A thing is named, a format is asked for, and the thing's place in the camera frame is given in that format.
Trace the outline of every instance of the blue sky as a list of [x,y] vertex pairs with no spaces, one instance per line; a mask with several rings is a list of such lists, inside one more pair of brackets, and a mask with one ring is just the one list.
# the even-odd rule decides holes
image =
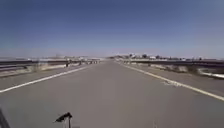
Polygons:
[[224,58],[223,0],[1,0],[0,56]]

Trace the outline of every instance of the asphalt road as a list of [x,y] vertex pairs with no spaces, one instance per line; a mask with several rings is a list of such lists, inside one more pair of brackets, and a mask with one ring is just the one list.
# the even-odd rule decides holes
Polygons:
[[[53,122],[69,111],[75,128],[224,127],[221,100],[167,85],[114,62],[85,67],[0,93],[0,105],[10,126],[62,128],[63,124]],[[0,79],[1,89],[73,68]]]

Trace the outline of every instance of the guardrail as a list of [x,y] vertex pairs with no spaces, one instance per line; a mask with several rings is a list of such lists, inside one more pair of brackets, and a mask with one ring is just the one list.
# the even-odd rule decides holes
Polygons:
[[68,67],[70,64],[82,63],[92,64],[98,63],[99,60],[15,60],[15,61],[0,61],[0,72],[17,70],[17,69],[27,69],[30,66],[40,66],[43,64],[47,65],[65,65]]
[[143,63],[143,64],[161,64],[161,65],[176,65],[176,66],[195,66],[205,68],[224,68],[224,61],[206,61],[206,60],[121,60],[124,63]]

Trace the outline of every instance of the white lane marking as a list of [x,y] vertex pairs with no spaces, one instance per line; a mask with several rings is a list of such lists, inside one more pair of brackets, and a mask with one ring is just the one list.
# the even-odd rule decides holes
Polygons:
[[27,82],[27,83],[24,83],[24,84],[16,85],[16,86],[13,86],[13,87],[10,87],[10,88],[0,90],[0,93],[4,93],[4,92],[7,92],[7,91],[10,91],[10,90],[13,90],[13,89],[17,89],[17,88],[24,87],[24,86],[27,86],[27,85],[31,85],[31,84],[34,84],[34,83],[38,83],[38,82],[41,82],[41,81],[49,80],[49,79],[59,77],[59,76],[62,76],[62,75],[66,75],[66,74],[70,74],[70,73],[73,73],[73,72],[77,72],[77,71],[80,71],[80,70],[83,70],[83,69],[86,69],[86,68],[87,67],[82,67],[82,68],[74,69],[74,70],[71,70],[71,71],[62,72],[62,73],[55,74],[55,75],[52,75],[52,76],[44,77],[44,78],[41,78],[41,79],[38,79],[38,80],[30,81],[30,82]]
[[158,76],[158,75],[155,75],[155,74],[152,74],[152,73],[149,73],[149,72],[146,72],[146,71],[137,69],[137,68],[133,68],[133,67],[130,67],[130,66],[126,66],[126,65],[123,65],[123,64],[120,64],[120,65],[122,65],[122,66],[124,66],[124,67],[126,67],[126,68],[129,68],[129,69],[132,69],[132,70],[141,72],[141,73],[143,73],[143,74],[146,74],[146,75],[149,75],[149,76],[153,76],[153,77],[158,78],[158,79],[161,79],[161,80],[168,81],[168,82],[170,82],[170,83],[172,83],[172,84],[176,84],[176,85],[182,86],[182,87],[184,87],[184,88],[193,90],[193,91],[195,91],[195,92],[198,92],[198,93],[201,93],[201,94],[204,94],[204,95],[213,97],[213,98],[215,98],[215,99],[224,101],[224,97],[222,97],[222,96],[218,96],[218,95],[216,95],[216,94],[212,94],[212,93],[210,93],[210,92],[207,92],[207,91],[204,91],[204,90],[201,90],[201,89],[192,87],[192,86],[190,86],[190,85],[183,84],[183,83],[180,83],[180,82],[177,82],[177,81],[173,81],[173,80],[170,80],[170,79],[167,79],[167,78],[164,78],[164,77],[161,77],[161,76]]

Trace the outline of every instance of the road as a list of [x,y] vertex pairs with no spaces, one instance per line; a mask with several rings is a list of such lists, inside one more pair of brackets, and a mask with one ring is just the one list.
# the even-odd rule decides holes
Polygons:
[[62,128],[54,120],[68,111],[75,128],[224,127],[223,101],[115,62],[2,78],[0,85],[12,88],[0,93],[12,128]]

